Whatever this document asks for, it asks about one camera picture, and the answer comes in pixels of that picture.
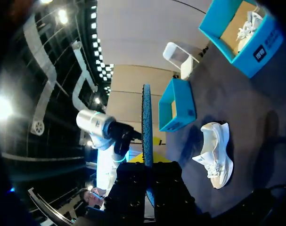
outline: spotlight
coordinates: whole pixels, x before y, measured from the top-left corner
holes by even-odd
[[[67,14],[64,9],[59,10],[58,15],[59,15],[59,20],[62,24],[66,24],[68,22]]]
[[[86,145],[87,145],[87,146],[90,146],[90,147],[92,146],[92,144],[93,144],[93,143],[92,143],[91,140],[87,141],[87,143],[86,143]]]
[[[51,3],[53,0],[40,0],[40,2],[42,3],[42,4],[49,4],[49,3]]]
[[[100,104],[101,103],[99,98],[95,98],[95,102],[96,102],[96,104]]]
[[[12,114],[12,107],[10,102],[0,97],[0,121],[7,119]]]

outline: logo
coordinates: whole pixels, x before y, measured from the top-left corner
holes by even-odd
[[[256,51],[254,52],[253,56],[257,60],[257,62],[262,61],[262,59],[266,56],[266,51],[263,47],[263,45],[260,45]]]

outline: blue shoebox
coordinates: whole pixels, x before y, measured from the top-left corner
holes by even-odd
[[[253,0],[246,0],[246,2],[256,5]],[[249,42],[235,56],[232,49],[220,37],[241,3],[242,0],[214,0],[199,29],[217,46],[232,65],[251,78],[275,54],[283,42],[283,36],[275,19],[266,14]]]
[[[175,103],[176,116],[172,116],[172,103]],[[181,79],[172,79],[159,103],[159,130],[176,131],[196,120],[190,83]]]

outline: shoe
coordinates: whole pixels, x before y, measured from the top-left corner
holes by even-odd
[[[214,188],[220,189],[228,182],[233,172],[233,162],[227,155],[229,124],[210,122],[202,126],[204,146],[199,156],[192,159],[208,171],[208,178]]]

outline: gray carpet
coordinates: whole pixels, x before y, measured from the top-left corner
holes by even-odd
[[[210,46],[190,76],[197,120],[167,133],[167,155],[202,212],[223,213],[253,189],[286,183],[286,43],[251,79]],[[202,125],[226,121],[234,171],[225,187],[212,187],[204,167],[191,157],[203,145]]]

